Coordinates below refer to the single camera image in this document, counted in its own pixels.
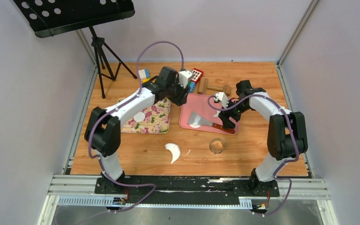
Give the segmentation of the black tripod stand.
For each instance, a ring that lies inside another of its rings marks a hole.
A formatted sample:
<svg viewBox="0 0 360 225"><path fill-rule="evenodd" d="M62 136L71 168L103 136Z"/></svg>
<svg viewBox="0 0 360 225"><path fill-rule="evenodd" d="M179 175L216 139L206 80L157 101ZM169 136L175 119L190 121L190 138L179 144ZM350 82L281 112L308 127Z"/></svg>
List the black tripod stand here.
<svg viewBox="0 0 360 225"><path fill-rule="evenodd" d="M116 78L118 76L119 70L121 67L124 67L134 79L137 79L137 76L135 73L125 64L125 62L113 51L112 48L108 46L108 44L105 42L105 39L103 37L98 37L96 34L95 29L93 26L88 27L91 35L92 35L92 42L91 46L94 50L95 60L96 60L96 66L97 66L97 74L99 78L99 84L101 89L101 96L102 99L106 98L104 85L103 85L103 77L106 77L113 82L116 81ZM113 72L110 63L107 59L107 56L103 50L103 48L106 48L118 61L117 69L115 73Z"/></svg>

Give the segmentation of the metal dough scraper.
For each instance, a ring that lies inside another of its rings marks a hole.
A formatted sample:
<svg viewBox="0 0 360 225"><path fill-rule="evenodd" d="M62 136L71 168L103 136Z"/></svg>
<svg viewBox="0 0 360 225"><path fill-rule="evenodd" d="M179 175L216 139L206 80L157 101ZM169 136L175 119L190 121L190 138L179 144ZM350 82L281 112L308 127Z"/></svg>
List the metal dough scraper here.
<svg viewBox="0 0 360 225"><path fill-rule="evenodd" d="M201 115L197 114L196 112L192 112L190 114L187 124L208 126L208 127L212 127L214 129L220 130L220 131L224 131L225 133L235 134L235 129L230 129L230 128L225 129L225 128L223 128L222 125L211 122L210 120L202 117Z"/></svg>

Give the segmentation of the white and blue toy block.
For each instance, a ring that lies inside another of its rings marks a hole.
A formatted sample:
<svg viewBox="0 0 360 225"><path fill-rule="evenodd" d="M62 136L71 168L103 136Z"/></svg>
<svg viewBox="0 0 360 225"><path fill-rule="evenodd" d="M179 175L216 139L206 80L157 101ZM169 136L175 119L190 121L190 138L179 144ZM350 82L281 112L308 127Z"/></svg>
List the white and blue toy block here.
<svg viewBox="0 0 360 225"><path fill-rule="evenodd" d="M150 72L149 70L146 68L146 69L141 69L141 70L138 70L138 74L139 74L139 77L142 79L142 80L145 80L145 79L149 79L150 78Z"/></svg>

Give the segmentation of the black perforated stand shelf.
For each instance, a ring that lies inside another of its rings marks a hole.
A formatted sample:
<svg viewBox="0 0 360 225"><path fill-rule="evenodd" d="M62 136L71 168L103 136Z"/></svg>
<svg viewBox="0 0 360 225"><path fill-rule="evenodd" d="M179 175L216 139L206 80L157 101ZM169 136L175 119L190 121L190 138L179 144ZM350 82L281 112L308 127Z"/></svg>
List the black perforated stand shelf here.
<svg viewBox="0 0 360 225"><path fill-rule="evenodd" d="M53 37L135 14L131 0L14 0L38 38Z"/></svg>

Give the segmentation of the wooden dough roller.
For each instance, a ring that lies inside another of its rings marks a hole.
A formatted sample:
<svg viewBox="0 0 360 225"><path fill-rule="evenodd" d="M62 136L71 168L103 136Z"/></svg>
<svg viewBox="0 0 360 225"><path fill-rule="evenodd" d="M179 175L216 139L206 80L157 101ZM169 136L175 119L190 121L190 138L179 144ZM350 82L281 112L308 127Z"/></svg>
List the wooden dough roller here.
<svg viewBox="0 0 360 225"><path fill-rule="evenodd" d="M202 78L199 81L198 87L197 87L197 94L205 94L206 90L213 90L217 92L224 92L227 96L230 96L232 92L232 88L230 85L222 85L222 86L215 86L210 85L209 80L207 78Z"/></svg>

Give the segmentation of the floral rectangular tray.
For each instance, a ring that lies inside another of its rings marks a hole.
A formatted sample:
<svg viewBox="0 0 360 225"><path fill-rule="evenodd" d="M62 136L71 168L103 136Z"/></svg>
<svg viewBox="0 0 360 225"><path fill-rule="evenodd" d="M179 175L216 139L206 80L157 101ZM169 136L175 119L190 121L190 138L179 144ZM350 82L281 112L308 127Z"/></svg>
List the floral rectangular tray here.
<svg viewBox="0 0 360 225"><path fill-rule="evenodd" d="M146 117L142 122L136 122L133 117L121 128L128 134L165 134L170 128L171 102L165 98L156 104L143 109Z"/></svg>

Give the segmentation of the flat white dough wrapper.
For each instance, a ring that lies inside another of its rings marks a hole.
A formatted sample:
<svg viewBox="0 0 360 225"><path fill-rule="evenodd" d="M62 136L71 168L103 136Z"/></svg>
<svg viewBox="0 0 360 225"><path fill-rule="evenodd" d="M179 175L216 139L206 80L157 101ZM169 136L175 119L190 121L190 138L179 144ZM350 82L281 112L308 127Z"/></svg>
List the flat white dough wrapper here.
<svg viewBox="0 0 360 225"><path fill-rule="evenodd" d="M139 112L139 113L137 113L137 114L133 117L133 119L134 119L136 122L142 122L142 121L144 121L145 117L146 117L146 115L145 115L144 112Z"/></svg>

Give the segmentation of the pink rectangular tray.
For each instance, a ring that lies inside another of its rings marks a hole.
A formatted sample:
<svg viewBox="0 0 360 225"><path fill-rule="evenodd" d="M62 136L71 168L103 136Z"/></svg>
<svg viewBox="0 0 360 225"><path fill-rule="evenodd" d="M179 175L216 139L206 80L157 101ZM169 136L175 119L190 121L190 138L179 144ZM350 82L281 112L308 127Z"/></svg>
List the pink rectangular tray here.
<svg viewBox="0 0 360 225"><path fill-rule="evenodd" d="M208 126L200 126L199 128L191 128L187 121L192 112L196 112L202 117L210 120L211 122L222 125L222 121L219 117L213 117L219 111L214 110L208 105L208 95L200 95L200 94L192 94L189 93L187 97L187 102L181 106L180 115L179 115L179 126L184 129L191 129L196 131L205 131L211 133L225 134L230 135L229 133L225 133L224 131L220 131ZM235 134L239 132L239 123L235 127Z"/></svg>

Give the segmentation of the red window toy brick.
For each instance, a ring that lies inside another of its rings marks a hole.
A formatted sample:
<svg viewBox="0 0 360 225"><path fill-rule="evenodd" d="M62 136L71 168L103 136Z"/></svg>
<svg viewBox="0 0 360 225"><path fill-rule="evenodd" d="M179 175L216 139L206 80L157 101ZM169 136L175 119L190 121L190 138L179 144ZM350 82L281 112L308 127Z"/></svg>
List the red window toy brick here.
<svg viewBox="0 0 360 225"><path fill-rule="evenodd" d="M191 78L191 81L194 82L195 84L198 84L200 79L203 77L203 71L201 71L197 68L193 68L192 74L193 74L193 77Z"/></svg>

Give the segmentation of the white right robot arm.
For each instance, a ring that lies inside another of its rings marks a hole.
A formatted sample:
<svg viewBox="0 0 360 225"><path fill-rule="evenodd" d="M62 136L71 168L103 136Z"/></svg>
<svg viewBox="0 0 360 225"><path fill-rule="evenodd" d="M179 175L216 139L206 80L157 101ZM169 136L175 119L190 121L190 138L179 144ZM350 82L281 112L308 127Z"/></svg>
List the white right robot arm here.
<svg viewBox="0 0 360 225"><path fill-rule="evenodd" d="M232 101L222 92L213 101L221 104L219 118L223 128L234 128L235 122L247 110L260 113L269 123L267 136L268 155L252 172L250 192L262 195L279 171L290 162L296 162L308 149L304 114L292 112L273 100L263 88L253 88L249 80L236 84L238 99Z"/></svg>

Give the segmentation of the white dough scrap crescent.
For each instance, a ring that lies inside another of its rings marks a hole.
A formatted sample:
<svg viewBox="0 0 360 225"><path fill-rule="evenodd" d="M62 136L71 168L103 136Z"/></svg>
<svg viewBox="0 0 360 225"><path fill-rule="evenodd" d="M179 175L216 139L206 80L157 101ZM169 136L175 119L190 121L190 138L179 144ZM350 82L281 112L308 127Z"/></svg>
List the white dough scrap crescent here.
<svg viewBox="0 0 360 225"><path fill-rule="evenodd" d="M165 149L170 151L172 154L171 164L176 162L181 156L181 150L177 144L167 143L165 145Z"/></svg>

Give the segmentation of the yellow triangular toy frame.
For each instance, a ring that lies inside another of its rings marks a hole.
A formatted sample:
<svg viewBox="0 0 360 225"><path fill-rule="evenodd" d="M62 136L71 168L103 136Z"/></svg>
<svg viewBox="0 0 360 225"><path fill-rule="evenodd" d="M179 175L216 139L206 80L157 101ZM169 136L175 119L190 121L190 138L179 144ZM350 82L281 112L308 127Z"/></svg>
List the yellow triangular toy frame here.
<svg viewBox="0 0 360 225"><path fill-rule="evenodd" d="M155 77L150 77L150 78L145 78L142 80L143 83L146 83L148 81L153 81L155 79Z"/></svg>

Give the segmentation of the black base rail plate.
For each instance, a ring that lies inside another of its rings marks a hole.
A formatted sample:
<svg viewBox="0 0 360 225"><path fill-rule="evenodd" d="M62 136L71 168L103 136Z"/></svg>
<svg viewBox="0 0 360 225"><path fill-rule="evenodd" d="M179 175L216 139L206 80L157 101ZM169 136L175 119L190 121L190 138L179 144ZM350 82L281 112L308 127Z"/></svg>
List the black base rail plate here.
<svg viewBox="0 0 360 225"><path fill-rule="evenodd" d="M268 185L254 185L248 177L200 177L200 176L124 176L119 186L107 178L97 178L96 194L124 194L128 203L135 203L148 194L145 204L192 204L192 205L236 205L239 197L278 197L279 188L275 181Z"/></svg>

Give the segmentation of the blue green white brick stack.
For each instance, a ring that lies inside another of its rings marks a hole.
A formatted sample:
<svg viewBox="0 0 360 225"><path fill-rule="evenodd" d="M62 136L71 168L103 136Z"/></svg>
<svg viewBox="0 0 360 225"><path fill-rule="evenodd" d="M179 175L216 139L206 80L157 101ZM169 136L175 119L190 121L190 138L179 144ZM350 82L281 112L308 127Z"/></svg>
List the blue green white brick stack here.
<svg viewBox="0 0 360 225"><path fill-rule="evenodd" d="M196 83L193 82L193 81L189 81L189 82L188 82L188 86L190 87L189 93L193 93L193 92L194 92L194 89L195 89L195 86L196 86Z"/></svg>

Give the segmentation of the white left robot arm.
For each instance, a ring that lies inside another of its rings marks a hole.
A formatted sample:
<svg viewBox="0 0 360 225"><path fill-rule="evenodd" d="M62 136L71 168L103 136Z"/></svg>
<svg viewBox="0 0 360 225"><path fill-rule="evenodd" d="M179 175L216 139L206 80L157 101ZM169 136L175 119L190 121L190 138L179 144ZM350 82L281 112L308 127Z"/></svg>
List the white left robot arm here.
<svg viewBox="0 0 360 225"><path fill-rule="evenodd" d="M114 194L121 193L125 181L117 150L121 143L121 128L143 109L165 98L181 106L186 103L190 90L188 82L193 74L189 70L176 71L162 67L158 76L142 83L135 93L106 109L95 107L90 115L84 138L88 143L90 158L99 160L107 188Z"/></svg>

